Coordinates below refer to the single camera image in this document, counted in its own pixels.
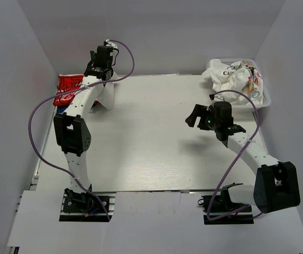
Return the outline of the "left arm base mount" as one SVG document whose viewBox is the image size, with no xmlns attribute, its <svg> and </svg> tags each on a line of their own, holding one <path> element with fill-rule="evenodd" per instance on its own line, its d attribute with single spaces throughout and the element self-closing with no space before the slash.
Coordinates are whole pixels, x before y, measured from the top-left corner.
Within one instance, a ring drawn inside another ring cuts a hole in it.
<svg viewBox="0 0 303 254">
<path fill-rule="evenodd" d="M 75 193 L 66 188 L 60 222 L 109 222 L 114 212 L 115 193 L 97 193 L 99 200 L 88 193 Z"/>
</svg>

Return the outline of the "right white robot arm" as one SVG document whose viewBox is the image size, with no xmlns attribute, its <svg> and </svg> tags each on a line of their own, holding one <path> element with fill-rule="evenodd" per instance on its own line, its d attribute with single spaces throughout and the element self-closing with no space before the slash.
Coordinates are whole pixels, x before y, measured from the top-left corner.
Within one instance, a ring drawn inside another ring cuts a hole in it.
<svg viewBox="0 0 303 254">
<path fill-rule="evenodd" d="M 214 131 L 216 138 L 237 154 L 236 159 L 242 159 L 255 174 L 254 185 L 218 185 L 220 194 L 210 198 L 206 212 L 217 205 L 232 213 L 239 212 L 244 206 L 256 206 L 264 214 L 299 206 L 294 164 L 279 161 L 254 143 L 246 130 L 234 123 L 229 102 L 216 102 L 210 106 L 197 104 L 185 122 L 191 128 L 197 126 L 201 130 Z"/>
</svg>

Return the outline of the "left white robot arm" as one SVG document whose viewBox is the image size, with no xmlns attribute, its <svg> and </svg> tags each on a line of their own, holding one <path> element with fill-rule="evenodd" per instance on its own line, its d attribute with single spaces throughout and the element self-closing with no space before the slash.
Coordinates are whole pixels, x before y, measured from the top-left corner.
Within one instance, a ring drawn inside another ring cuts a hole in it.
<svg viewBox="0 0 303 254">
<path fill-rule="evenodd" d="M 81 87 L 86 89 L 77 92 L 66 110 L 53 119 L 57 144 L 72 173 L 70 188 L 65 192 L 82 211 L 89 211 L 94 204 L 94 198 L 87 193 L 92 191 L 92 186 L 86 166 L 86 151 L 91 143 L 86 119 L 95 101 L 108 110 L 114 106 L 114 84 L 109 80 L 117 77 L 112 68 L 117 53 L 117 45 L 112 42 L 90 52 L 90 62 L 81 82 Z"/>
</svg>

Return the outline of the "green and white t shirt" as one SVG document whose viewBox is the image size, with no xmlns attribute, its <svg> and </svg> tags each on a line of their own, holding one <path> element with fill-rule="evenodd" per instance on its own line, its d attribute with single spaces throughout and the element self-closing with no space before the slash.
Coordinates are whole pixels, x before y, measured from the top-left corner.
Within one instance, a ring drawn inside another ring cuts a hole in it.
<svg viewBox="0 0 303 254">
<path fill-rule="evenodd" d="M 99 94 L 96 101 L 107 110 L 111 110 L 114 106 L 114 82 L 107 82 L 103 91 Z"/>
</svg>

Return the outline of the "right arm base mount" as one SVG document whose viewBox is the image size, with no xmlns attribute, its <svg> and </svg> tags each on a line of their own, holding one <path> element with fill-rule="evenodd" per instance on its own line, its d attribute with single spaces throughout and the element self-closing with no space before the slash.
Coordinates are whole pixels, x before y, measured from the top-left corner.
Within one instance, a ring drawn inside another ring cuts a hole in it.
<svg viewBox="0 0 303 254">
<path fill-rule="evenodd" d="M 233 183 L 231 185 L 227 185 L 222 188 L 222 191 L 217 193 L 212 208 L 210 211 L 210 217 L 215 218 L 217 216 L 223 215 L 225 213 L 231 212 L 235 209 L 241 208 L 244 204 L 241 203 L 232 203 L 229 197 L 229 193 L 227 190 L 230 187 L 238 186 L 241 184 Z M 247 207 L 243 211 L 233 213 L 229 216 L 223 217 L 219 220 L 210 221 L 207 218 L 207 210 L 210 200 L 212 199 L 212 195 L 203 195 L 198 201 L 198 206 L 203 208 L 203 219 L 204 225 L 241 225 L 241 224 L 253 224 L 253 214 L 252 208 Z"/>
</svg>

